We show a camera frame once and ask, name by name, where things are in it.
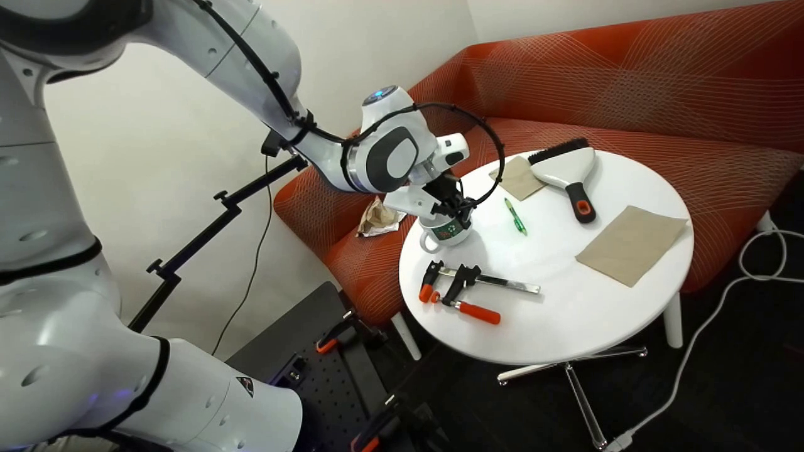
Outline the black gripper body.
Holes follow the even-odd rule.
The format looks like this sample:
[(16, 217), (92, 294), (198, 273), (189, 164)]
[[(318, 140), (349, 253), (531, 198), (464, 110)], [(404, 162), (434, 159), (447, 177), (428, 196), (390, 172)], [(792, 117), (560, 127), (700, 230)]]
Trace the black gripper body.
[(434, 206), (428, 212), (429, 218), (453, 218), (459, 226), (469, 223), (474, 202), (464, 196), (463, 181), (454, 174), (442, 174), (425, 187), (434, 198)]

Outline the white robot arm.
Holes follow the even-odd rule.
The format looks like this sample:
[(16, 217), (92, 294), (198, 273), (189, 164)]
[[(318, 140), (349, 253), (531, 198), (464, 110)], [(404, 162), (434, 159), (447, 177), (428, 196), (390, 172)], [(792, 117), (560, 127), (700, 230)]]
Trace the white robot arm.
[(464, 0), (0, 0), (0, 452), (68, 438), (291, 452), (305, 408), (133, 330), (122, 262), (204, 218), (213, 145), (272, 134), (341, 193), (442, 174), (408, 79)]

